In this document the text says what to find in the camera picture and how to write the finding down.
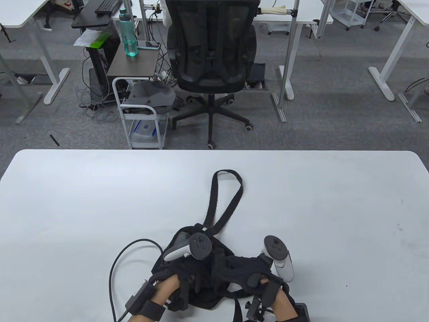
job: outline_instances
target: green water bottle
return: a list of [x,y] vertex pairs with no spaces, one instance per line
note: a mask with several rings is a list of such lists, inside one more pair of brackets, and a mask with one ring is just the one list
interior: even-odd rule
[[139,53],[139,49],[137,48],[137,38],[134,33],[131,16],[127,13],[125,8],[122,8],[119,12],[119,27],[121,30],[125,53],[128,56],[134,57]]

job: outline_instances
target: gray carpet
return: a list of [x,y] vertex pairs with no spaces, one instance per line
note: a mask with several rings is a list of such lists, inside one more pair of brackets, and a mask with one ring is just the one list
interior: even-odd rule
[[[247,132],[235,121],[215,116],[214,141],[218,149],[339,149],[411,150],[426,167],[429,165],[429,97],[416,110],[423,120],[417,124],[400,101],[388,102],[368,72],[368,66],[382,68],[405,24],[397,17],[373,31],[380,15],[370,16],[365,29],[345,31],[334,22],[323,39],[309,39],[304,28],[292,75],[295,100],[284,107],[287,123],[282,124],[268,92],[243,91],[236,95],[232,111],[248,117],[254,130]],[[22,102],[12,87],[0,86],[0,176],[21,149],[125,149],[127,143],[120,120],[98,124],[79,108],[76,91],[83,89],[82,48],[73,47],[79,36],[70,28],[71,20],[53,16],[52,33],[44,33],[48,49],[59,67],[71,73],[52,105],[39,103],[21,125],[15,125]],[[154,28],[155,37],[159,37]],[[277,66],[284,63],[287,36],[268,36],[257,26],[256,62],[267,64],[269,89],[279,92]],[[0,35],[0,50],[16,72],[43,71],[43,66],[24,30],[9,30],[15,42]],[[427,29],[418,25],[408,48],[388,83],[394,93],[405,90],[429,71]],[[85,79],[90,62],[85,65]],[[48,87],[26,87],[28,93],[46,92]],[[187,93],[176,88],[181,97]],[[207,116],[179,122],[177,131],[168,131],[166,149],[206,149]],[[57,147],[49,135],[59,142]]]

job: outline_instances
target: smartphone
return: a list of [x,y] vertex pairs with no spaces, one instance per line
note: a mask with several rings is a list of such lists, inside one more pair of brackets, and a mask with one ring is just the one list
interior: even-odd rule
[[161,48],[161,43],[157,41],[146,41],[146,40],[139,40],[137,42],[137,48],[138,49],[153,49],[158,50]]

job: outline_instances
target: white tabletop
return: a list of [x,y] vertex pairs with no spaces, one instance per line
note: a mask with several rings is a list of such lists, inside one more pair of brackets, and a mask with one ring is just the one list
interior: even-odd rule
[[[293,9],[294,0],[277,0],[276,6],[286,6],[287,9]],[[271,8],[274,4],[274,0],[261,0],[261,8]],[[142,13],[140,11],[139,1],[133,1],[133,15],[137,16],[137,20],[142,19]],[[301,0],[298,8],[298,17],[297,21],[302,24],[313,24],[315,23],[314,19],[320,19],[323,11],[323,2],[321,0]],[[152,11],[147,10],[146,16],[152,14]],[[112,15],[114,20],[119,20],[119,11]],[[162,16],[158,15],[158,20],[162,21]],[[290,15],[257,15],[253,21],[259,22],[288,22],[291,21],[292,17]],[[328,24],[333,23],[333,18],[331,15],[328,17]]]
[[0,23],[5,28],[21,28],[49,0],[0,0]]
[[420,23],[429,26],[429,1],[428,0],[399,0]]
[[[225,168],[244,194],[219,239],[256,256],[279,236],[312,322],[429,320],[429,175],[412,152],[27,150],[0,180],[0,321],[111,321],[116,255],[202,222]],[[218,214],[239,186],[229,175],[219,185]],[[118,264],[119,314],[159,255],[144,246]],[[224,300],[162,321],[228,322],[233,311]]]

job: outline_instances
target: white vr controller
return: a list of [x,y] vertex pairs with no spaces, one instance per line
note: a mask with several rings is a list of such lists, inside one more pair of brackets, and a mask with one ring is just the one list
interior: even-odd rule
[[211,253],[212,245],[210,238],[203,233],[194,233],[189,235],[181,231],[177,235],[173,246],[167,249],[164,253],[165,261],[173,261],[182,256],[188,257],[192,255],[196,259],[205,259]]
[[292,260],[286,245],[276,236],[269,235],[264,238],[264,248],[262,250],[265,256],[274,261],[274,267],[278,277],[286,283],[292,282],[295,277]]

